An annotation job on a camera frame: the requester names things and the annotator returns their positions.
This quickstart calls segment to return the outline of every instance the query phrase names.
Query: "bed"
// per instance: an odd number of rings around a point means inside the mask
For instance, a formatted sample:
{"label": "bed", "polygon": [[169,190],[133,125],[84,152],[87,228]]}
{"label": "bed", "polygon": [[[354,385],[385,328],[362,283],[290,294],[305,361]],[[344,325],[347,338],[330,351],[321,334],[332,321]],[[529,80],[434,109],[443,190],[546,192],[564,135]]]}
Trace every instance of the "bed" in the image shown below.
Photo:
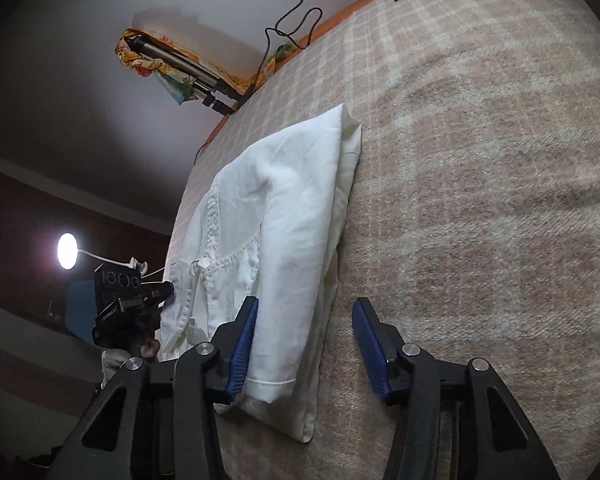
{"label": "bed", "polygon": [[367,296],[435,357],[487,358],[561,478],[585,479],[600,460],[599,21],[583,0],[372,1],[200,156],[168,260],[223,166],[341,102],[362,122],[362,153],[314,439],[219,416],[228,474],[382,478],[396,412],[373,396],[352,335],[352,302]]}

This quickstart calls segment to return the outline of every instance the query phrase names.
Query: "metal screw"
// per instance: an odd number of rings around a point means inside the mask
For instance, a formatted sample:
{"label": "metal screw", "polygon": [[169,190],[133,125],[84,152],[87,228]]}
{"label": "metal screw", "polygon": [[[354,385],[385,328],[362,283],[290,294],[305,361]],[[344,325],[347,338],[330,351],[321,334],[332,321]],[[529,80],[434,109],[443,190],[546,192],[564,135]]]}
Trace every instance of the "metal screw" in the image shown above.
{"label": "metal screw", "polygon": [[489,363],[481,357],[471,361],[471,365],[478,372],[486,372],[489,369]]}
{"label": "metal screw", "polygon": [[130,357],[125,361],[125,368],[127,370],[138,370],[142,366],[142,359],[139,357]]}
{"label": "metal screw", "polygon": [[410,357],[415,357],[420,353],[420,347],[414,343],[402,345],[402,353]]}
{"label": "metal screw", "polygon": [[196,346],[196,352],[198,352],[200,355],[209,355],[215,349],[216,348],[211,343],[200,343]]}

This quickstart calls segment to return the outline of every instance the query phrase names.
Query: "blue gripper pad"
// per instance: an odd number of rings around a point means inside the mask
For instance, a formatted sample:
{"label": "blue gripper pad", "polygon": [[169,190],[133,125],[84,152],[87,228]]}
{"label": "blue gripper pad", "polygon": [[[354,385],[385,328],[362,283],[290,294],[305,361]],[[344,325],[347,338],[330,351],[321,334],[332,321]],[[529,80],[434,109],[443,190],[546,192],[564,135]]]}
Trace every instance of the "blue gripper pad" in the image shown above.
{"label": "blue gripper pad", "polygon": [[229,359],[229,380],[226,384],[227,392],[234,398],[242,393],[244,380],[247,378],[249,368],[249,356],[251,354],[251,343],[253,342],[253,331],[256,327],[258,316],[258,300],[254,300],[247,316],[234,353]]}
{"label": "blue gripper pad", "polygon": [[353,304],[351,320],[353,333],[356,336],[360,354],[365,362],[366,374],[369,377],[371,389],[380,397],[382,402],[386,402],[391,391],[387,377],[387,363],[378,337],[371,327],[360,300],[356,300]]}

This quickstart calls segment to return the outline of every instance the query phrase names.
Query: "folded shirt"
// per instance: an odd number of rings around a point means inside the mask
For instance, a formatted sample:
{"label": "folded shirt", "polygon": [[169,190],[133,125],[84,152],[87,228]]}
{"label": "folded shirt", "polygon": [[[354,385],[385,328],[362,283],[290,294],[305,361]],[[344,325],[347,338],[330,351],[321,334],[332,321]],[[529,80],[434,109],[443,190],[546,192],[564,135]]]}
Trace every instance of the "folded shirt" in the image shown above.
{"label": "folded shirt", "polygon": [[238,404],[302,442],[314,433],[336,245],[360,139],[360,124],[339,105],[252,144],[216,175],[169,262],[175,294],[157,332],[160,359],[208,341],[245,296],[257,296]]}

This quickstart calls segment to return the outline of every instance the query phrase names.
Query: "blue object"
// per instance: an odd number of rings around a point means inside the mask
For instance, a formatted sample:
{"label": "blue object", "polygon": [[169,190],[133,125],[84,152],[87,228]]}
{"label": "blue object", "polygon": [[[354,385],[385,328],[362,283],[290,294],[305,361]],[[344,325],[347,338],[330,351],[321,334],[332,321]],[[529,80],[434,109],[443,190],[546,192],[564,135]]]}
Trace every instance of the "blue object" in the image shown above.
{"label": "blue object", "polygon": [[97,348],[91,334],[98,315],[94,281],[72,282],[66,293],[65,305],[64,325],[69,332]]}
{"label": "blue object", "polygon": [[371,323],[366,316],[362,302],[357,300],[353,304],[351,314],[353,324],[353,333],[358,342],[360,355],[365,362],[366,374],[371,383],[371,389],[380,397],[382,402],[387,402],[391,388],[387,376],[387,362],[382,352],[378,337],[371,327]]}
{"label": "blue object", "polygon": [[229,380],[226,385],[226,390],[234,399],[242,392],[244,380],[247,377],[251,343],[253,342],[253,332],[256,327],[257,316],[258,300],[254,299],[253,303],[251,303],[247,321],[245,322],[240,337],[238,338],[238,342],[235,345],[234,353],[229,359]]}

